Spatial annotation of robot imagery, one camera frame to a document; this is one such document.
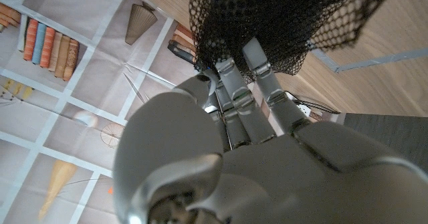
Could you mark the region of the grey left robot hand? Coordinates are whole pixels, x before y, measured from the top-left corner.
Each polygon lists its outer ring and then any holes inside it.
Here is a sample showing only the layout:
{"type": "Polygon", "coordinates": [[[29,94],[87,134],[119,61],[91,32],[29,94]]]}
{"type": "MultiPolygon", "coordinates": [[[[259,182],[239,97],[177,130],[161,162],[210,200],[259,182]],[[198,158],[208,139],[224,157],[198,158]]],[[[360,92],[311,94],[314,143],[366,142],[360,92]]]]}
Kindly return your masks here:
{"type": "Polygon", "coordinates": [[[259,41],[242,49],[283,134],[235,62],[151,98],[129,119],[112,171],[121,223],[426,223],[427,174],[286,96],[259,41]]]}

